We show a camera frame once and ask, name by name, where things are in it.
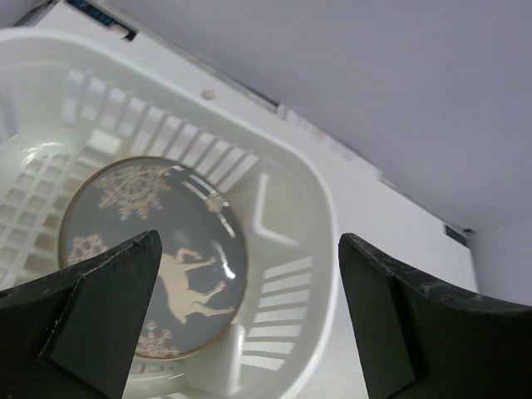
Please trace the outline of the grey reindeer plate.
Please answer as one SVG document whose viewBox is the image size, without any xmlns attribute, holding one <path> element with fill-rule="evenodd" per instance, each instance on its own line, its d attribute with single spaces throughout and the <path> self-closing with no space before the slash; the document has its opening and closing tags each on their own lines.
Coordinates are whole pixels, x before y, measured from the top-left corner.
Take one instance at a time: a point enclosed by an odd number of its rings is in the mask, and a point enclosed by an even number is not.
<svg viewBox="0 0 532 399">
<path fill-rule="evenodd" d="M 135 353 L 188 357 L 234 321 L 248 282 L 243 230 L 227 199 L 173 160 L 137 156 L 98 170 L 63 217 L 62 267 L 94 257 L 145 230 L 162 243 L 160 268 Z"/>
</svg>

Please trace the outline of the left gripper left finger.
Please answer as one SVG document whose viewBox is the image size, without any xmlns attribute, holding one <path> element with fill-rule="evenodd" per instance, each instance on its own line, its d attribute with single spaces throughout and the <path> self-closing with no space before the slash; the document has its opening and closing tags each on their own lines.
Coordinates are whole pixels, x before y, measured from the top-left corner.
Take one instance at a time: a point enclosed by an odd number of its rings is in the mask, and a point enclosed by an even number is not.
<svg viewBox="0 0 532 399">
<path fill-rule="evenodd" d="M 1 292 L 3 398 L 120 398 L 161 258 L 145 231 Z"/>
</svg>

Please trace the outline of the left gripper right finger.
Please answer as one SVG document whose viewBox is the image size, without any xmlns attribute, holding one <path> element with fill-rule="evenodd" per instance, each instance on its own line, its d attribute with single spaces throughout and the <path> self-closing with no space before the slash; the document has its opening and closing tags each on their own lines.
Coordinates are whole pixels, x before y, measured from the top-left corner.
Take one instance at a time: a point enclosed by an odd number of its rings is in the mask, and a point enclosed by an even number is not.
<svg viewBox="0 0 532 399">
<path fill-rule="evenodd" d="M 369 397 L 530 397 L 530 306 L 457 287 L 355 234 L 338 256 Z"/>
</svg>

